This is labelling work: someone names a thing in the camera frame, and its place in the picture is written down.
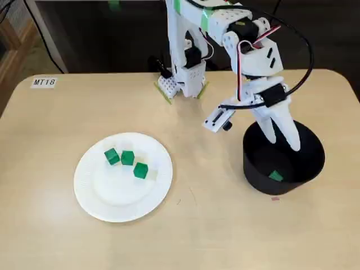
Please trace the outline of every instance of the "paper plate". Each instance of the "paper plate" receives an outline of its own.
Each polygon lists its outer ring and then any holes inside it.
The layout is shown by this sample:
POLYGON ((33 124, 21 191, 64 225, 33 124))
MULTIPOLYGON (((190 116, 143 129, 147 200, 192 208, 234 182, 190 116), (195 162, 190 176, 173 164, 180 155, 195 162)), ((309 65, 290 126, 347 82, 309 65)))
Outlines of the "paper plate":
POLYGON ((165 198, 173 178, 169 153, 157 140, 140 133, 119 133, 93 145, 80 159, 74 192, 91 216, 108 222, 126 222, 153 211, 165 198), (135 154, 133 166, 110 165, 104 152, 114 148, 135 154), (134 176, 136 162, 148 165, 145 179, 134 176))

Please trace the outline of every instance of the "green block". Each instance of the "green block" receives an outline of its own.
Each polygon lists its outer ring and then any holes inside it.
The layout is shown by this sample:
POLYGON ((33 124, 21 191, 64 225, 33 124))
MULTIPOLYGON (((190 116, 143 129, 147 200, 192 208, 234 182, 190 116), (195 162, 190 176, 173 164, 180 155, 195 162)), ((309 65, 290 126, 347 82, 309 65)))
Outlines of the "green block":
POLYGON ((278 173, 276 170, 274 170, 270 175, 269 178, 277 181, 277 182, 281 182, 282 180, 284 180, 284 178, 281 176, 280 173, 278 173))
POLYGON ((107 150, 104 154, 110 165, 114 165, 120 161, 120 157, 114 148, 107 150))
POLYGON ((134 152, 133 151, 123 151, 121 154, 121 163, 123 165, 130 165, 132 166, 134 164, 134 152))
POLYGON ((146 164, 138 162, 134 168, 134 175, 137 178, 145 179, 148 170, 149 168, 146 164))

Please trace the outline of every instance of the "white label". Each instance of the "white label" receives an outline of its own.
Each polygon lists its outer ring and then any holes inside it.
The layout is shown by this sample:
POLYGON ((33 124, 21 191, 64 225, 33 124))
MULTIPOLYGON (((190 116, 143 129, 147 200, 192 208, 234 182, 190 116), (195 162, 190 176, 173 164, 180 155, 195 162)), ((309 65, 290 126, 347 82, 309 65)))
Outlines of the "white label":
POLYGON ((54 88, 57 78, 34 78, 31 88, 54 88))

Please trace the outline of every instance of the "floor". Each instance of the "floor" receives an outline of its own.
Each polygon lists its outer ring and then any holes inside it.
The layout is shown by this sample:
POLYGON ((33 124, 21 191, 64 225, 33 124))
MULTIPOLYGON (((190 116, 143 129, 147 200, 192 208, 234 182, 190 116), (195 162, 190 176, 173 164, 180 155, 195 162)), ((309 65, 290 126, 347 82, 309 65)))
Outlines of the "floor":
POLYGON ((17 76, 17 81, 21 82, 27 77, 35 74, 57 73, 59 73, 59 70, 50 60, 42 40, 38 37, 34 47, 30 50, 24 61, 24 64, 17 76))

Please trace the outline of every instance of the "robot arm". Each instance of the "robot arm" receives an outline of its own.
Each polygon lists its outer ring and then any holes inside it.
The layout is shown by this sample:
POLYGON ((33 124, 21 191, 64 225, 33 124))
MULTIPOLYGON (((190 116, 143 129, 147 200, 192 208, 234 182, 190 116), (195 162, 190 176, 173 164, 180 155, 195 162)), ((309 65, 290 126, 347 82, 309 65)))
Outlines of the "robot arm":
MULTIPOLYGON (((208 0, 199 4, 220 6, 227 2, 208 0)), ((160 77, 159 86, 164 93, 169 98, 178 91, 183 91, 185 97, 197 97, 200 93, 205 82, 206 62, 203 58, 208 54, 201 31, 207 32, 227 51, 233 72, 238 74, 240 70, 236 95, 222 105, 246 106, 265 102, 266 106, 252 109, 265 136, 270 142, 276 142, 273 120, 292 149, 299 151, 299 133, 288 108, 291 100, 285 95, 288 87, 283 83, 283 77, 271 77, 283 70, 277 44, 267 38, 277 29, 272 29, 265 18, 252 21, 253 15, 248 10, 203 10, 186 0, 166 0, 166 6, 173 76, 160 77), (185 39, 187 32, 191 34, 193 44, 185 39), (242 85, 241 74, 256 79, 242 85)), ((235 110, 219 106, 204 126, 213 132, 221 127, 227 130, 234 113, 235 110)))

